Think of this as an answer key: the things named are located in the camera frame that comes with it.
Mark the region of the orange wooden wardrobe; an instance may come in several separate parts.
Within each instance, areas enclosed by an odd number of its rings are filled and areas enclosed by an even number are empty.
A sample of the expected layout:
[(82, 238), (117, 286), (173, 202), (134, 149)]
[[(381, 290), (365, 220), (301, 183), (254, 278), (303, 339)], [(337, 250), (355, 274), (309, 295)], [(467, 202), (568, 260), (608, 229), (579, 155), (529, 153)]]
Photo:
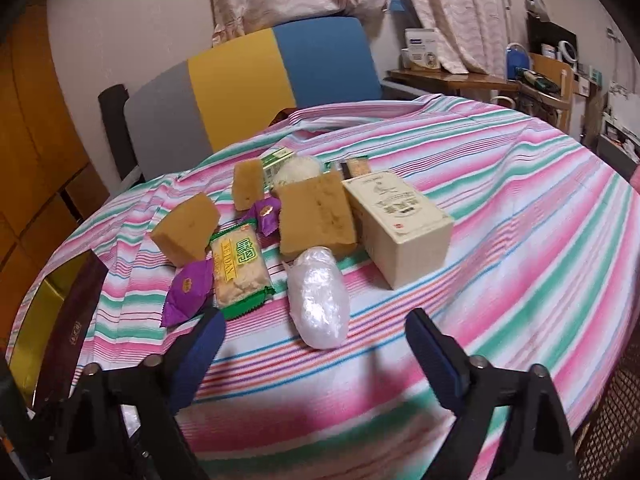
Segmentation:
[(108, 197), (54, 68), (47, 0), (1, 41), (1, 343), (51, 255)]

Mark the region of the black bed post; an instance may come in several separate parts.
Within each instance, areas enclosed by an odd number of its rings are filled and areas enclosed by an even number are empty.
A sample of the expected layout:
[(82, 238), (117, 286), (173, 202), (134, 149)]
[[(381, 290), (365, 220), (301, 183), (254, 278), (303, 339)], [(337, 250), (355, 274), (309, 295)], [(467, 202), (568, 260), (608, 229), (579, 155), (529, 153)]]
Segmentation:
[(114, 84), (98, 96), (104, 131), (122, 180), (129, 177), (134, 170), (139, 169), (124, 114), (128, 99), (129, 93), (123, 84)]

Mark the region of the purple candy middle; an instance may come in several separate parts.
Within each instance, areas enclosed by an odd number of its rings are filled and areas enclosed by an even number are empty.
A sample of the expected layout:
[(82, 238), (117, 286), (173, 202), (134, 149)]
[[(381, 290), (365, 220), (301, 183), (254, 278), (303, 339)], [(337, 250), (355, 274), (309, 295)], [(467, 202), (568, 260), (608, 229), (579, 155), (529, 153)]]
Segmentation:
[(243, 221), (254, 221), (256, 231), (262, 236), (270, 236), (279, 229), (279, 214), (281, 202), (275, 197), (269, 196), (250, 206), (244, 214)]

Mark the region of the purple candy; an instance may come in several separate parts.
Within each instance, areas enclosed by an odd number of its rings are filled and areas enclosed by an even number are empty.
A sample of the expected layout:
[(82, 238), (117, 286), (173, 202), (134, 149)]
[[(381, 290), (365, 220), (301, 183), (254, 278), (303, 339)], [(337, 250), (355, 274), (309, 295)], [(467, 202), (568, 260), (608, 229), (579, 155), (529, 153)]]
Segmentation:
[(270, 236), (279, 229), (279, 214), (281, 202), (275, 197), (269, 196), (250, 206), (244, 214), (243, 221), (254, 221), (256, 231), (262, 236)]
[(186, 264), (176, 274), (165, 298), (160, 326), (180, 325), (201, 310), (212, 291), (213, 268), (213, 260), (205, 259)]

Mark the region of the small cracker snack packet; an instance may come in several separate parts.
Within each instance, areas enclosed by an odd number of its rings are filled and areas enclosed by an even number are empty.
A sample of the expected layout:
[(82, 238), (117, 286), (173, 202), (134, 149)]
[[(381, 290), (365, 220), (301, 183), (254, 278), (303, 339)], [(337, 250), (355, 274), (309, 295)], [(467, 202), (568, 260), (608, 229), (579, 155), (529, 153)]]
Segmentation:
[(337, 172), (342, 180), (361, 177), (371, 172), (367, 157), (331, 160), (324, 164), (324, 170), (327, 172)]

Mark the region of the gold tin box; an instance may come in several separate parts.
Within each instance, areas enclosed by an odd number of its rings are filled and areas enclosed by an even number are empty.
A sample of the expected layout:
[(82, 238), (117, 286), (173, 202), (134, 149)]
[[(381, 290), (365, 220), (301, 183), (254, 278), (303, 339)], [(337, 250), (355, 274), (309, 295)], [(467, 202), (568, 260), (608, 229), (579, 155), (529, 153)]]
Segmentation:
[(70, 394), (106, 274), (107, 266), (86, 250), (38, 286), (8, 359), (17, 389), (32, 411)]

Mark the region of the cream paper box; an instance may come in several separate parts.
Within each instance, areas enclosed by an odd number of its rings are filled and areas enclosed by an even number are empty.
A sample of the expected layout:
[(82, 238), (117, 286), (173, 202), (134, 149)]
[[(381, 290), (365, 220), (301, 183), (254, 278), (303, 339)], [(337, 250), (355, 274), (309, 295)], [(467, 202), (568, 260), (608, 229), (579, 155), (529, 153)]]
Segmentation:
[(454, 219), (391, 171), (343, 182), (361, 244), (393, 289), (445, 262)]

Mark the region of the wooden side table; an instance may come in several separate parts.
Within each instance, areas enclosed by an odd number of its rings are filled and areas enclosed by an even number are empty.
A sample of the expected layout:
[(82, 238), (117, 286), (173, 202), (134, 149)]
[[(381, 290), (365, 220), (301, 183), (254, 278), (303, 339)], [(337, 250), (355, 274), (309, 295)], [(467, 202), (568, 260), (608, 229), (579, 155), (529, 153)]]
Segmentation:
[(518, 92), (517, 82), (483, 74), (456, 75), (442, 70), (389, 70), (387, 78), (420, 90), (455, 94), (463, 90)]

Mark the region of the large tan sponge block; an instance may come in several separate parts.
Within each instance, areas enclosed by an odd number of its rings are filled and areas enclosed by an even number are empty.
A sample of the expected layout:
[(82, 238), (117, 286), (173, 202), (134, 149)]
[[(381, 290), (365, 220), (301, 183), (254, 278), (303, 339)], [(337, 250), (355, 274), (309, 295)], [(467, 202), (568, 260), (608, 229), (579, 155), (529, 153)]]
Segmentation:
[(276, 194), (281, 203), (280, 254), (285, 261), (317, 246), (329, 248), (336, 260), (356, 249), (354, 218), (337, 172), (279, 186)]

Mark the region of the tan sponge block back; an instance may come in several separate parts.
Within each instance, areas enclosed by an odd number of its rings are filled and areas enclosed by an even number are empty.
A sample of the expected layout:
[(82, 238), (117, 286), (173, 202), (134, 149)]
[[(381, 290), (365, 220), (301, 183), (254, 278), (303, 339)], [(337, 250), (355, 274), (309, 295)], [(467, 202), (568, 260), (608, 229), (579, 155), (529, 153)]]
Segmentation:
[(264, 198), (264, 170), (260, 159), (243, 160), (234, 166), (231, 194), (237, 211), (247, 211)]

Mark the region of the white blue carton box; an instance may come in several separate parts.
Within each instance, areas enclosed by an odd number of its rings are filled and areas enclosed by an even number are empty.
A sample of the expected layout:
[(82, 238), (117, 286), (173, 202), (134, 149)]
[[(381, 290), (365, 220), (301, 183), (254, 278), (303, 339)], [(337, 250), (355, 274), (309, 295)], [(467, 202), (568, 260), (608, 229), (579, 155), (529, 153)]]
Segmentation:
[(440, 70), (434, 29), (407, 28), (405, 40), (406, 61), (410, 70)]

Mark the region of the green cracker packet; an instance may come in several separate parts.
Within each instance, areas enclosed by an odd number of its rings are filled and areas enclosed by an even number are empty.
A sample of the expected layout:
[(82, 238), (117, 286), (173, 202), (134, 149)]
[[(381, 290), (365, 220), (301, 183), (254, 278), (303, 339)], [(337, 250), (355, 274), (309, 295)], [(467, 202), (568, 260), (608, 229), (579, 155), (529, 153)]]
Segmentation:
[(256, 226), (246, 220), (209, 240), (215, 304), (226, 321), (260, 308), (274, 294)]

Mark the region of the cream sock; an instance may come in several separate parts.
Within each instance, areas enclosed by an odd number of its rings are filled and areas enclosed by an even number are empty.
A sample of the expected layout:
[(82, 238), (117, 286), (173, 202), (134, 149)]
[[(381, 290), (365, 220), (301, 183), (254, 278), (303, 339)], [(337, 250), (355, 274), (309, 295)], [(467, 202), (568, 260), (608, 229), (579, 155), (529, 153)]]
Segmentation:
[(322, 165), (314, 156), (294, 155), (287, 159), (272, 178), (271, 186), (280, 186), (319, 177)]

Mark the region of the grey yellow blue headboard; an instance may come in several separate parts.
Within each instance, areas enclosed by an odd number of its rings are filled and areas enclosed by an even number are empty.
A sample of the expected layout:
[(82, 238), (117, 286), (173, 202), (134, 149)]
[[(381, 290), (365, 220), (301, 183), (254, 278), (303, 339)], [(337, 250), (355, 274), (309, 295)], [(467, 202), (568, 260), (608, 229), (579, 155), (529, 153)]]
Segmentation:
[(282, 110), (377, 100), (382, 88), (356, 18), (307, 18), (251, 32), (168, 68), (124, 106), (145, 179), (190, 169)]

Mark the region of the white plastic bag roll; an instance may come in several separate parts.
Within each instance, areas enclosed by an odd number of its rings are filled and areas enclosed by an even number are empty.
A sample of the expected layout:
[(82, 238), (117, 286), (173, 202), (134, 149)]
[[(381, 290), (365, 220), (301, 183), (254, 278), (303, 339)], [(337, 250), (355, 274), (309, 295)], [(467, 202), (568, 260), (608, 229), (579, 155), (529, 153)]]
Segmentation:
[(344, 344), (350, 303), (343, 274), (327, 247), (305, 250), (286, 268), (288, 308), (299, 336), (310, 348)]

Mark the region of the small green tea packet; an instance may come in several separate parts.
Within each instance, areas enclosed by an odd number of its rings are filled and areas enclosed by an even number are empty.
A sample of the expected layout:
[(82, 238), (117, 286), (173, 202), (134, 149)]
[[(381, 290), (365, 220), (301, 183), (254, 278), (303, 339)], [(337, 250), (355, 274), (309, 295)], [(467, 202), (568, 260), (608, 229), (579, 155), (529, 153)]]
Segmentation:
[(295, 155), (289, 148), (277, 148), (275, 151), (263, 154), (260, 158), (262, 162), (262, 172), (264, 173), (265, 187), (270, 188), (274, 177), (281, 169), (282, 165)]

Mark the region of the purple candy front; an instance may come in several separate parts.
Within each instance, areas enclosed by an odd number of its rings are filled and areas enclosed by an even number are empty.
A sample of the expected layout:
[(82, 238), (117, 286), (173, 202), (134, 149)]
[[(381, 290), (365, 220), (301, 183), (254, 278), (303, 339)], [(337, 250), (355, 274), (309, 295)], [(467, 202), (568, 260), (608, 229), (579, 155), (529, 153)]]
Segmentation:
[(205, 259), (186, 264), (176, 274), (165, 298), (160, 326), (180, 325), (201, 310), (212, 291), (213, 268), (213, 260)]

